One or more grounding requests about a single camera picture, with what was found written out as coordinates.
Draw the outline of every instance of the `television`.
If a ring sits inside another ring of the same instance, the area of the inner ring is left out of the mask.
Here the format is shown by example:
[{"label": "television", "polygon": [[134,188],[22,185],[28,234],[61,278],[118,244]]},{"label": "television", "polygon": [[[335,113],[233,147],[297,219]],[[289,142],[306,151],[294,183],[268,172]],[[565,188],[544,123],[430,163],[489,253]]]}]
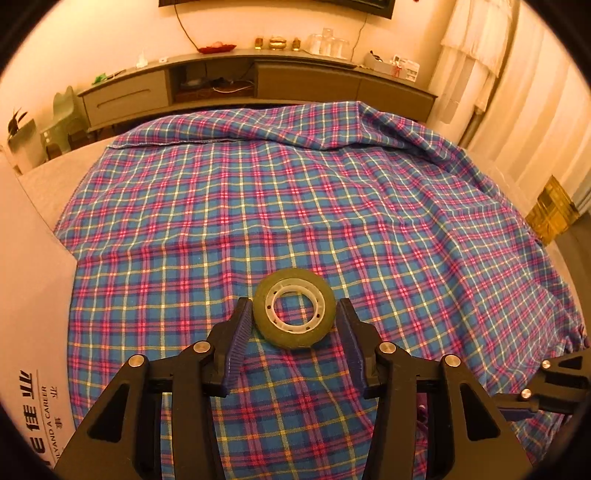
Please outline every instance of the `television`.
[{"label": "television", "polygon": [[[159,7],[168,7],[174,4],[186,4],[195,0],[158,0]],[[331,4],[342,5],[379,17],[392,18],[395,0],[322,0]]]}]

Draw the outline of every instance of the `blue plaid fabric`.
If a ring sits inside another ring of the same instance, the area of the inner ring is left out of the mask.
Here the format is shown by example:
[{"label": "blue plaid fabric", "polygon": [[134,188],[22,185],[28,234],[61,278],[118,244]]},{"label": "blue plaid fabric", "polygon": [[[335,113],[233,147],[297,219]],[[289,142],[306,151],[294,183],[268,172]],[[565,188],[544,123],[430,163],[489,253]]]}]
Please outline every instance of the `blue plaid fabric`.
[{"label": "blue plaid fabric", "polygon": [[[280,268],[307,268],[412,355],[459,355],[491,393],[580,349],[582,319],[523,218],[464,152],[362,103],[158,119],[117,138],[56,227],[77,258],[70,395],[80,421],[135,353],[175,355]],[[287,297],[280,315],[309,312]],[[163,468],[173,475],[170,399]],[[353,389],[336,332],[284,351],[253,331],[213,402],[228,478],[360,478],[376,401]],[[560,416],[514,424],[533,460]],[[415,478],[426,439],[417,436]]]}]

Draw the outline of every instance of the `drawer handle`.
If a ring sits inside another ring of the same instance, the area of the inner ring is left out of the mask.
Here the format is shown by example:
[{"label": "drawer handle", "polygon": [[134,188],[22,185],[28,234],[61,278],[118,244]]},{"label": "drawer handle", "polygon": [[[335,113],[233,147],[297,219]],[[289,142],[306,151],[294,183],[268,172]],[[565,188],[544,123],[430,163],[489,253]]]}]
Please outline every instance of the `drawer handle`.
[{"label": "drawer handle", "polygon": [[137,92],[130,92],[130,93],[126,93],[124,95],[121,95],[121,96],[118,96],[118,97],[115,97],[115,98],[110,98],[108,100],[105,100],[104,102],[97,103],[96,104],[96,107],[97,108],[100,108],[101,106],[105,105],[106,103],[114,102],[116,100],[121,100],[122,98],[125,98],[125,97],[129,97],[129,96],[132,96],[132,95],[137,95],[139,93],[145,93],[145,92],[148,92],[149,93],[150,92],[150,89],[149,88],[145,88],[143,90],[138,90]]}]

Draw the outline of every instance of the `cabinet drawer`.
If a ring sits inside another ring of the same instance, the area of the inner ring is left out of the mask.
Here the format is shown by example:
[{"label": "cabinet drawer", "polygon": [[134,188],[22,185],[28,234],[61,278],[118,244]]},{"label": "cabinet drawer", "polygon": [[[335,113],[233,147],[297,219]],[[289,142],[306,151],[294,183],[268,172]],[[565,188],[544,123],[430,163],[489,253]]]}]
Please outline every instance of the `cabinet drawer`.
[{"label": "cabinet drawer", "polygon": [[357,100],[382,112],[426,122],[435,96],[400,83],[364,78],[359,85]]},{"label": "cabinet drawer", "polygon": [[137,75],[84,95],[90,126],[170,105],[166,70]]},{"label": "cabinet drawer", "polygon": [[359,77],[341,70],[260,62],[256,97],[306,102],[355,100]]}]

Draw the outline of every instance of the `white tape core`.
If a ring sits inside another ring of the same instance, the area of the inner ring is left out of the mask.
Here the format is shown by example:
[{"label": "white tape core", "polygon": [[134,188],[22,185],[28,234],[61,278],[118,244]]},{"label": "white tape core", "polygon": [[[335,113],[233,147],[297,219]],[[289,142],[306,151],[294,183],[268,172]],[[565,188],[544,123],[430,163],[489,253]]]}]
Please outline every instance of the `white tape core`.
[{"label": "white tape core", "polygon": [[[303,325],[289,325],[281,320],[275,313],[275,301],[281,297],[284,293],[296,292],[305,295],[310,299],[314,306],[314,315]],[[267,296],[265,297],[265,312],[267,318],[275,325],[279,330],[290,333],[306,333],[309,332],[320,324],[322,318],[324,318],[324,312],[326,311],[326,304],[324,297],[320,290],[312,283],[301,278],[285,278],[284,280],[278,281],[271,287]]]}]

